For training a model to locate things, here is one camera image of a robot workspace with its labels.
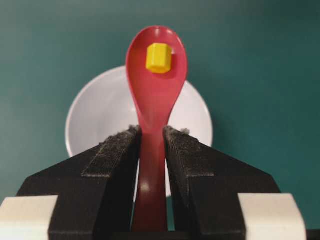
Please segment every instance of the spoon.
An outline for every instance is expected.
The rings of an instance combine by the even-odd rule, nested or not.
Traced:
[[[146,69],[147,48],[153,43],[172,49],[171,70]],[[140,169],[131,230],[167,231],[165,145],[163,127],[187,78],[188,60],[178,35],[164,26],[150,26],[133,39],[126,55],[126,75],[142,128]]]

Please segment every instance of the teal backdrop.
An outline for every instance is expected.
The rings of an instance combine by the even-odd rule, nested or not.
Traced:
[[[319,229],[316,0],[0,0],[0,202],[68,158],[73,99],[124,65],[131,40],[150,25],[183,40],[188,80],[213,120],[213,147],[272,174],[307,227]]]

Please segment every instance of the spoon handle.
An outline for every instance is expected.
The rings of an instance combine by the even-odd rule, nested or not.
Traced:
[[[133,232],[168,230],[165,176],[162,129],[142,134],[138,187],[131,228]]]

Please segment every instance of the black felt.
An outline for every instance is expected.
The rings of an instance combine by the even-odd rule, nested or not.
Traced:
[[[123,148],[112,148],[118,156],[112,167],[99,155],[102,171],[91,165],[107,144],[89,149],[77,156],[28,177],[17,196],[58,195],[49,226],[50,240],[106,239],[114,231],[130,229],[134,186],[139,158],[141,130],[130,128],[113,138],[125,142]]]
[[[172,127],[163,136],[176,229],[203,239],[245,239],[238,193],[279,193],[272,176]]]
[[[132,141],[137,136],[139,127],[131,126],[127,131],[107,138],[100,144],[99,151],[84,169],[83,177],[110,177],[113,169],[120,164],[123,155],[128,152]]]

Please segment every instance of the green background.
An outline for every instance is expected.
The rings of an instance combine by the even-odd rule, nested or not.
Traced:
[[[150,25],[185,43],[214,147],[272,174],[320,228],[320,1],[0,0],[0,202],[68,157],[73,99]]]

